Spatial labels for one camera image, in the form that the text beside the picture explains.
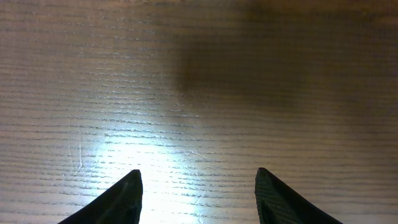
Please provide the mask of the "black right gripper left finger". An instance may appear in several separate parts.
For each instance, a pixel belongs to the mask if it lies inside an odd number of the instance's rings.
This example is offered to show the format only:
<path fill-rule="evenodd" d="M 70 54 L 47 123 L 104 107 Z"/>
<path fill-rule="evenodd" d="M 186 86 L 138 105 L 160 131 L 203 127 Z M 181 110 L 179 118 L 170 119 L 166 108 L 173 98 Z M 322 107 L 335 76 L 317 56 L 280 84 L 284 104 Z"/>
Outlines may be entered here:
<path fill-rule="evenodd" d="M 135 169 L 60 224 L 139 224 L 142 196 L 141 172 Z"/>

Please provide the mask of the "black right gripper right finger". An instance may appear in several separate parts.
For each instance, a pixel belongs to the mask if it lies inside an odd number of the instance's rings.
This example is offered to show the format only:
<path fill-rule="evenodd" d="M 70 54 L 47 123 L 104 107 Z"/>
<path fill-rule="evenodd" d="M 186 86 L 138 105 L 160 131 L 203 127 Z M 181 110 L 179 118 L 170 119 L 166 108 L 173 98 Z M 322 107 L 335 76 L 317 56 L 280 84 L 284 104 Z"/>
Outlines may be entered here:
<path fill-rule="evenodd" d="M 254 193 L 261 224 L 342 224 L 263 167 L 257 170 Z"/>

